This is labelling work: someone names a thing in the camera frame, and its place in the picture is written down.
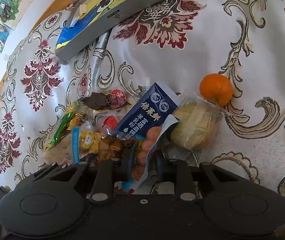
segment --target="blue and white package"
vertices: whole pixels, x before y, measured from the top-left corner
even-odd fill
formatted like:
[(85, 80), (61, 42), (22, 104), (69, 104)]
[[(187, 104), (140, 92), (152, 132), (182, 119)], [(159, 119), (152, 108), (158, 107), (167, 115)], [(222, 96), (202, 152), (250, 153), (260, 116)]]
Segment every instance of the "blue and white package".
[(127, 133), (126, 138), (146, 137), (148, 130), (161, 126), (182, 100), (163, 82), (154, 83), (113, 131)]

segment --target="silver screw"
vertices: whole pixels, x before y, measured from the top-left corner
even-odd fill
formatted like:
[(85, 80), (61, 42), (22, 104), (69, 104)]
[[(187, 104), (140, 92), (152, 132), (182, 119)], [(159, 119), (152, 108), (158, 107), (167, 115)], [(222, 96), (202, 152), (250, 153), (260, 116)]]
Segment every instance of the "silver screw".
[(147, 200), (147, 199), (142, 199), (142, 200), (140, 200), (140, 203), (141, 203), (141, 204), (147, 204), (147, 203), (148, 203), (148, 200)]
[(108, 195), (105, 193), (96, 193), (92, 196), (92, 199), (95, 201), (105, 201), (108, 198)]
[(193, 193), (182, 193), (180, 198), (185, 201), (192, 201), (196, 198), (196, 195)]

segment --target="orange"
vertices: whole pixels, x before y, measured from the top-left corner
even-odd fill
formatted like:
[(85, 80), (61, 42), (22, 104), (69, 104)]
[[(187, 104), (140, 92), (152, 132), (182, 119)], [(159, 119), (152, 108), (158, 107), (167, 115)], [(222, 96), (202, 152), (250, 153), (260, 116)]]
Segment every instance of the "orange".
[(221, 107), (233, 98), (233, 87), (229, 79), (217, 73), (205, 76), (201, 81), (199, 91), (204, 98)]

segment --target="floral tablecloth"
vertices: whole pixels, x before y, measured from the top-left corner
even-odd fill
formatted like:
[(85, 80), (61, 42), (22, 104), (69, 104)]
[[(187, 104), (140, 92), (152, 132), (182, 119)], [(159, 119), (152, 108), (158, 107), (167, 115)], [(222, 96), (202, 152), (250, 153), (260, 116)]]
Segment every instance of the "floral tablecloth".
[[(285, 0), (165, 0), (65, 62), (54, 47), (69, 15), (66, 9), (50, 16), (10, 56), (1, 97), (0, 185), (13, 189), (45, 165), (44, 140), (80, 95), (121, 87), (135, 102), (138, 86), (158, 80), (193, 95), (206, 74), (220, 73), (233, 84), (226, 106), (233, 115), (200, 161), (285, 197)], [(151, 186), (142, 185), (148, 193), (172, 188), (155, 176), (148, 180)]]

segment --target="black device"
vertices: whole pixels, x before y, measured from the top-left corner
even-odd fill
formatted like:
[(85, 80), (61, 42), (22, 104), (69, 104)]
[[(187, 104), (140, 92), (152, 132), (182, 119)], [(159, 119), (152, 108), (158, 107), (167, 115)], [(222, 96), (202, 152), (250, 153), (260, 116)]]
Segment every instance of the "black device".
[(131, 158), (37, 171), (2, 197), (1, 238), (275, 239), (285, 225), (285, 198), (276, 192), (211, 163), (189, 167), (160, 152), (155, 159), (159, 181), (173, 182), (174, 195), (115, 194), (114, 183), (131, 177)]

